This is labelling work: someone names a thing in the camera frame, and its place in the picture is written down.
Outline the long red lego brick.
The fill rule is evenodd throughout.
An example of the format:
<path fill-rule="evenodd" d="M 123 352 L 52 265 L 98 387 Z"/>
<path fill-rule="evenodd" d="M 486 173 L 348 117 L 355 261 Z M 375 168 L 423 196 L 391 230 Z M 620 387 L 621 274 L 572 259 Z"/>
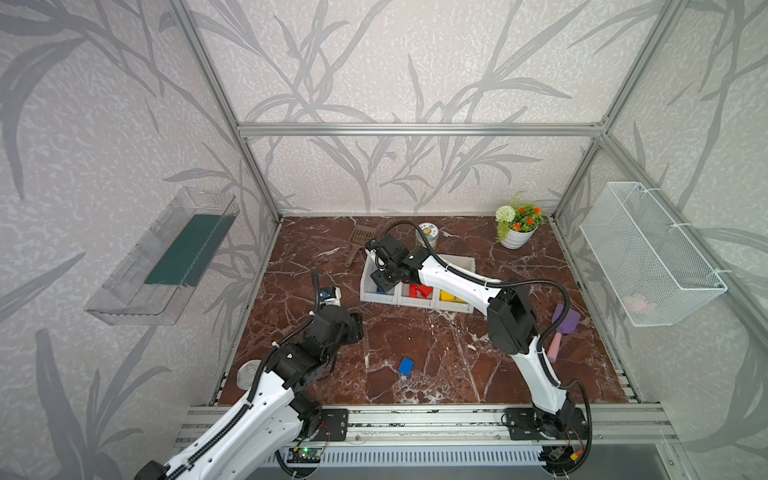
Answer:
<path fill-rule="evenodd" d="M 411 284 L 408 296 L 414 299 L 430 300 L 433 296 L 433 288 L 425 285 Z"/>

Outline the yellow lego brick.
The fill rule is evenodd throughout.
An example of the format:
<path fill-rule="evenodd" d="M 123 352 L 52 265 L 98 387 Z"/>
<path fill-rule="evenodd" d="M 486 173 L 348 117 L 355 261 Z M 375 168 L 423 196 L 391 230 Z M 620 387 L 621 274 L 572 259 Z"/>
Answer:
<path fill-rule="evenodd" d="M 446 291 L 440 291 L 439 300 L 441 302 L 449 302 L 449 303 L 464 303 L 464 300 L 447 293 Z"/>

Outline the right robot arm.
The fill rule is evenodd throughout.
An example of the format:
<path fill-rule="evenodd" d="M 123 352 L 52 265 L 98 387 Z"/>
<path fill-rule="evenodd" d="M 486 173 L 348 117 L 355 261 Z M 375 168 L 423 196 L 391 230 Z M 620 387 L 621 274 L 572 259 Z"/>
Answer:
<path fill-rule="evenodd" d="M 441 257 L 418 225 L 395 221 L 378 239 L 364 245 L 374 261 L 370 275 L 382 291 L 401 283 L 419 284 L 451 294 L 482 313 L 492 344 L 511 356 L 531 395 L 534 428 L 547 439 L 571 430 L 577 406 L 569 390 L 579 382 L 564 384 L 544 352 L 544 341 L 565 320 L 570 296 L 560 283 L 549 279 L 500 281 L 460 268 Z M 548 285 L 560 291 L 564 310 L 543 333 L 525 288 Z"/>

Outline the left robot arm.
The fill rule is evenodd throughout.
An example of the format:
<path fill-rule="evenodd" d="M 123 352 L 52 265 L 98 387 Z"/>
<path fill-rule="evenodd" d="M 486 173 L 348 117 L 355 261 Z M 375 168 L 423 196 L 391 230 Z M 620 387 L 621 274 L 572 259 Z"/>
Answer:
<path fill-rule="evenodd" d="M 315 269 L 311 278 L 307 322 L 271 346 L 246 393 L 190 446 L 148 462 L 137 479 L 245 479 L 289 442 L 318 432 L 322 407 L 304 391 L 331 372 L 341 347 L 362 340 L 363 325 L 338 289 L 322 288 Z"/>

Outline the white middle storage bin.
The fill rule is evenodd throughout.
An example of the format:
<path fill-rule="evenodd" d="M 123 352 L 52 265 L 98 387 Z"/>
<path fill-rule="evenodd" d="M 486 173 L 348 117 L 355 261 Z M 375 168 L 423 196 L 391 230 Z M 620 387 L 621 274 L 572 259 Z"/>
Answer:
<path fill-rule="evenodd" d="M 421 284 L 401 282 L 395 288 L 398 305 L 404 307 L 434 309 L 437 295 L 434 288 Z"/>

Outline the white storage bin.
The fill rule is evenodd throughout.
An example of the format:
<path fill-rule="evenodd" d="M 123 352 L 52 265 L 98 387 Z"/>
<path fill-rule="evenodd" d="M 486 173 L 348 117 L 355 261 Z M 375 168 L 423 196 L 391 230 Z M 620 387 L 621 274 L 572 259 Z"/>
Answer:
<path fill-rule="evenodd" d="M 359 297 L 362 302 L 381 303 L 388 305 L 396 305 L 396 291 L 392 289 L 388 293 L 390 295 L 380 295 L 376 293 L 377 284 L 371 278 L 371 275 L 376 271 L 373 255 L 368 253 L 366 256 L 365 264 L 363 267 L 361 279 L 360 279 L 360 293 Z"/>
<path fill-rule="evenodd" d="M 401 282 L 395 288 L 398 305 L 404 307 L 434 309 L 437 295 L 434 288 L 421 284 Z"/>
<path fill-rule="evenodd" d="M 477 284 L 453 273 L 433 257 L 430 257 L 422 267 L 421 278 L 423 284 L 434 288 L 438 293 L 435 307 L 437 310 L 473 313 L 482 304 L 481 291 Z M 464 300 L 464 303 L 441 302 L 440 291 L 446 291 Z"/>

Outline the white left storage bin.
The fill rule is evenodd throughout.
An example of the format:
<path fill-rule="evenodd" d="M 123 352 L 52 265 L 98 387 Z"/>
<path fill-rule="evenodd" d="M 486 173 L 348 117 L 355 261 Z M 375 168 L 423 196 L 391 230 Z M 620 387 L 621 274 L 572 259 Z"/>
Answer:
<path fill-rule="evenodd" d="M 373 255 L 368 253 L 366 256 L 365 264 L 363 267 L 361 279 L 360 279 L 360 293 L 359 297 L 362 302 L 381 303 L 388 305 L 396 305 L 396 291 L 392 289 L 388 293 L 390 295 L 380 295 L 376 293 L 377 284 L 371 278 L 371 275 L 376 271 Z"/>

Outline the brown slotted spatula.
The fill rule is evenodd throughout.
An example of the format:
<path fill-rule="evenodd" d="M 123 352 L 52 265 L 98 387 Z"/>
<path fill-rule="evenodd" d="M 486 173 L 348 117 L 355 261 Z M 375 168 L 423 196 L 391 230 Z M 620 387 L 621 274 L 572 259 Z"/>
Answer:
<path fill-rule="evenodd" d="M 377 229 L 368 226 L 356 225 L 350 236 L 349 243 L 351 245 L 350 253 L 348 254 L 345 266 L 350 267 L 354 262 L 357 253 L 365 247 L 365 245 L 372 240 L 376 235 Z"/>

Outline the sunflower seed jar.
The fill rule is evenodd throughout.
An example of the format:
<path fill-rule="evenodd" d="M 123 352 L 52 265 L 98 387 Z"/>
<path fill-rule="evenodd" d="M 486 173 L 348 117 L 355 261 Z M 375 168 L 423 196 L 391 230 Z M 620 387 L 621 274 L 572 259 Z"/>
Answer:
<path fill-rule="evenodd" d="M 424 222 L 419 225 L 419 229 L 422 231 L 423 236 L 418 237 L 418 241 L 425 246 L 424 239 L 433 248 L 437 248 L 437 243 L 440 237 L 439 229 L 434 223 Z"/>

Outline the white right storage bin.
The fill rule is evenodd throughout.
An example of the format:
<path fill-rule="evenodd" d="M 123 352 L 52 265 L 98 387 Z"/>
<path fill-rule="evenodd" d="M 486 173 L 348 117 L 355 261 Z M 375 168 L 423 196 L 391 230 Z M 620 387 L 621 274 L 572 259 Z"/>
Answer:
<path fill-rule="evenodd" d="M 482 304 L 481 291 L 477 284 L 453 273 L 433 257 L 430 257 L 422 267 L 421 278 L 423 284 L 434 288 L 438 293 L 435 307 L 437 310 L 473 313 Z M 446 291 L 464 300 L 464 303 L 441 302 L 440 291 Z"/>

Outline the white flower pot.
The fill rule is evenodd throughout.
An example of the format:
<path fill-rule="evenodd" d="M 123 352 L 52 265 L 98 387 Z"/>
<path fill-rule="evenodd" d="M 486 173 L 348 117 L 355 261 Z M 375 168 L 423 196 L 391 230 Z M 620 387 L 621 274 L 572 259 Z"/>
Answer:
<path fill-rule="evenodd" d="M 499 234 L 499 243 L 507 249 L 516 250 L 524 246 L 534 233 L 535 231 L 519 232 L 508 230 Z"/>

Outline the artificial flower plant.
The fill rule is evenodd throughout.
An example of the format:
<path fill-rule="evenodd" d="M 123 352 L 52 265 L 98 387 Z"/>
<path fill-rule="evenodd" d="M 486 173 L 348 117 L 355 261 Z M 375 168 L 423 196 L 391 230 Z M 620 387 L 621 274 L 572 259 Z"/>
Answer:
<path fill-rule="evenodd" d="M 500 233 L 508 230 L 536 232 L 538 227 L 544 222 L 543 210 L 533 203 L 526 203 L 522 199 L 522 195 L 523 191 L 517 192 L 509 203 L 500 206 L 496 210 L 495 220 L 497 223 L 498 242 Z"/>

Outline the purple pink spatula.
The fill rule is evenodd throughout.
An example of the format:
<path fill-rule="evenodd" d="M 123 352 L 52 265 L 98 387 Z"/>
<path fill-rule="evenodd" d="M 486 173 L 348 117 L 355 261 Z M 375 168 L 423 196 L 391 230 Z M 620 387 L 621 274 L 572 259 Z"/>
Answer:
<path fill-rule="evenodd" d="M 573 333 L 580 324 L 582 314 L 573 309 L 569 309 L 565 315 L 564 320 L 559 324 L 555 334 L 552 337 L 552 341 L 547 350 L 547 358 L 551 364 L 554 364 L 559 356 L 563 338 Z"/>

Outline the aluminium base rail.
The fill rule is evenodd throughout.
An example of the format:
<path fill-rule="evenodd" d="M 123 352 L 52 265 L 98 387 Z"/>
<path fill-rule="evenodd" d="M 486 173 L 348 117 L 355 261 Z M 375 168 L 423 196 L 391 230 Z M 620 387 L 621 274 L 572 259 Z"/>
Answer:
<path fill-rule="evenodd" d="M 343 446 L 500 445 L 510 441 L 498 404 L 350 406 Z M 678 436 L 663 407 L 654 403 L 591 406 L 597 444 L 675 442 Z"/>

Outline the clear plastic wall shelf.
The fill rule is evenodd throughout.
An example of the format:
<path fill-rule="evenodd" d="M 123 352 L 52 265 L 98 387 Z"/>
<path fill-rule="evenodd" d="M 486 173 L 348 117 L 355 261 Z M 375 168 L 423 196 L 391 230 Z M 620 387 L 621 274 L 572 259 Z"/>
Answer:
<path fill-rule="evenodd" d="M 181 188 L 85 311 L 110 326 L 175 325 L 239 213 L 233 194 Z"/>

